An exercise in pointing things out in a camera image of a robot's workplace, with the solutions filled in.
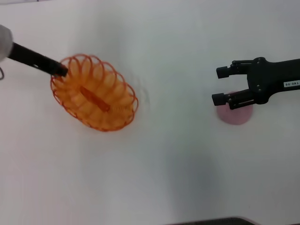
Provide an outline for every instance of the white table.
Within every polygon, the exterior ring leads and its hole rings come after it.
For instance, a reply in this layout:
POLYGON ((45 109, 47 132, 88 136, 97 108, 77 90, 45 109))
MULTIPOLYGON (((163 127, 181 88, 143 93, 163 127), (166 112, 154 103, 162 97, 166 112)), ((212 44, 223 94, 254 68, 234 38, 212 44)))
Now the white table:
POLYGON ((60 60, 95 54, 139 94, 136 120, 89 129, 50 77, 0 65, 0 224, 162 225, 241 216, 300 222, 300 92, 221 122, 211 94, 247 88, 215 69, 300 58, 300 1, 53 0, 0 7, 15 42, 60 60))

